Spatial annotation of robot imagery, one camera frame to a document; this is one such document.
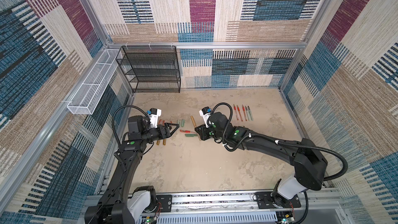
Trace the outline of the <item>light green pen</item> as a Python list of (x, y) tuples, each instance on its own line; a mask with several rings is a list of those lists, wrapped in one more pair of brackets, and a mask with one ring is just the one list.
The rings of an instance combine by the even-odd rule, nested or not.
[(251, 117), (250, 117), (250, 115), (249, 115), (248, 107), (247, 107), (247, 106), (244, 106), (244, 108), (245, 108), (245, 113), (246, 113), (246, 116), (247, 116), (248, 121), (251, 121)]

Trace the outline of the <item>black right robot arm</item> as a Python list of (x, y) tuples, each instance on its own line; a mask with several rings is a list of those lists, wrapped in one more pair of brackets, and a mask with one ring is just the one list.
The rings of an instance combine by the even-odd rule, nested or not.
[(220, 112), (209, 116), (207, 123), (195, 127), (202, 141), (220, 141), (230, 152), (238, 149), (256, 151), (280, 159), (294, 167), (294, 173), (280, 179), (272, 193), (273, 201), (291, 200), (300, 192), (318, 191), (323, 186), (328, 162), (311, 140), (285, 141), (233, 126)]

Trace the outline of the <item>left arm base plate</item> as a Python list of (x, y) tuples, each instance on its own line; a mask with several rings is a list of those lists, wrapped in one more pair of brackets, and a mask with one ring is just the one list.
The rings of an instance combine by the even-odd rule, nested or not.
[(144, 208), (144, 203), (147, 202), (149, 203), (147, 195), (133, 196), (128, 199), (127, 208), (132, 214), (138, 214), (138, 210), (141, 210), (141, 214), (170, 213), (172, 211), (172, 195), (157, 195), (155, 206), (148, 205)]

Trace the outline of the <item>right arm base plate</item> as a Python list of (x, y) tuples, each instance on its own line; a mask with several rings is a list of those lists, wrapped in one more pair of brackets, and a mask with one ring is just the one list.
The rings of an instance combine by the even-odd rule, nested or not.
[(272, 191), (256, 192), (253, 196), (259, 209), (275, 209), (275, 208), (300, 208), (302, 205), (297, 195), (291, 200), (287, 200), (279, 194), (273, 195)]

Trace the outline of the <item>light green marker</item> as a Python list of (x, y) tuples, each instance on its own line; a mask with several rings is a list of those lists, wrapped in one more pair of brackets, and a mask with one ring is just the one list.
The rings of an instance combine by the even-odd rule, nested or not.
[(247, 112), (248, 112), (248, 114), (249, 114), (249, 116), (250, 116), (250, 120), (253, 121), (254, 118), (253, 118), (253, 116), (252, 116), (251, 109), (250, 109), (249, 106), (247, 106)]

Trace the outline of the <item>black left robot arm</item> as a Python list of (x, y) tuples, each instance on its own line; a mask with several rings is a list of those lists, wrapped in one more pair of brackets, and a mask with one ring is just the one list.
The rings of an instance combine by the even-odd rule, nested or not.
[(147, 145), (170, 138), (179, 125), (165, 123), (152, 127), (149, 117), (133, 116), (127, 126), (128, 140), (122, 141), (114, 154), (118, 164), (112, 179), (97, 205), (87, 208), (86, 224), (134, 224), (145, 210), (157, 207), (153, 186), (139, 187), (132, 198), (130, 187)]

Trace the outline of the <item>brown pen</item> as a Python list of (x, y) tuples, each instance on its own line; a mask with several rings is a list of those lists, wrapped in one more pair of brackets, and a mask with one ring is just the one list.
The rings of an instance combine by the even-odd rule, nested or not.
[(194, 126), (195, 133), (198, 135), (199, 141), (202, 141), (201, 138), (200, 138), (200, 135), (199, 135), (198, 132), (197, 132), (197, 124), (196, 124), (196, 122), (195, 122), (194, 117), (191, 115), (190, 118), (191, 118), (192, 124), (193, 124), (193, 126)]

